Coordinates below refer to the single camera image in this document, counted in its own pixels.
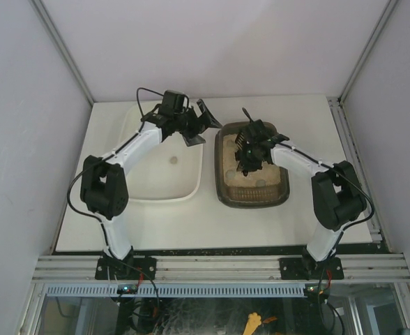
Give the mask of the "black slotted litter scoop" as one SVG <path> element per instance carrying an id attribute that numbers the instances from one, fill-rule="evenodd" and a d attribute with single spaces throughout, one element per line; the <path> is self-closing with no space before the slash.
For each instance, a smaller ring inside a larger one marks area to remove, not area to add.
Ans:
<path id="1" fill-rule="evenodd" d="M 235 159 L 238 162 L 237 171 L 242 172 L 246 177 L 251 168 L 251 144 L 246 140 L 243 130 L 240 130 L 236 136 L 235 144 L 237 150 Z"/>

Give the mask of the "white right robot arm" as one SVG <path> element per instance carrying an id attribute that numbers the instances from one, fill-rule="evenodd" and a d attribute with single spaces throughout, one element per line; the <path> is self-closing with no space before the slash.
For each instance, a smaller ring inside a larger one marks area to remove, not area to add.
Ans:
<path id="1" fill-rule="evenodd" d="M 305 255 L 314 262 L 324 262 L 335 255 L 345 231 L 370 219 L 369 216 L 363 220 L 358 218 L 368 207 L 370 214 L 374 214 L 374 204 L 361 188 L 349 161 L 332 163 L 314 158 L 286 135 L 271 135 L 260 119 L 242 127 L 235 143 L 238 170 L 245 176 L 268 163 L 310 179 L 313 212 L 318 224 L 305 247 Z"/>

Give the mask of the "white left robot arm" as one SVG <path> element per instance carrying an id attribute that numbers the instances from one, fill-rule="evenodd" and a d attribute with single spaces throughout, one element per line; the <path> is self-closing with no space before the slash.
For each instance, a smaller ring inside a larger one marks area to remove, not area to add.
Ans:
<path id="1" fill-rule="evenodd" d="M 84 159 L 79 196 L 87 211 L 82 215 L 99 222 L 109 257 L 124 260 L 132 250 L 123 214 L 129 201 L 126 176 L 131 169 L 173 134 L 180 134 L 192 147 L 205 143 L 204 131 L 222 127 L 202 99 L 195 107 L 187 95 L 166 90 L 162 100 L 142 115 L 129 139 L 102 156 Z"/>

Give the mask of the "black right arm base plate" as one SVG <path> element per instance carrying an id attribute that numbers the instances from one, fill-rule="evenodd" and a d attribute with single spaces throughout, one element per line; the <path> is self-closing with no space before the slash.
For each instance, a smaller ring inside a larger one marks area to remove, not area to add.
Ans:
<path id="1" fill-rule="evenodd" d="M 331 258 L 323 262 L 315 262 L 312 258 L 294 257 L 280 258 L 279 269 L 283 280 L 317 280 L 344 279 L 341 259 Z"/>

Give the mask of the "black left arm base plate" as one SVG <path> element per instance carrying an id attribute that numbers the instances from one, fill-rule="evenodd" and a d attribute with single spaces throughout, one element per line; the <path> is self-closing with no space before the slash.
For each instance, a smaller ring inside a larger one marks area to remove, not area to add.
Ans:
<path id="1" fill-rule="evenodd" d="M 134 258 L 130 256 L 125 260 L 117 260 L 108 255 L 102 255 L 97 262 L 95 279 L 105 281 L 107 279 L 137 280 L 146 279 L 153 280 L 157 260 L 152 257 Z"/>

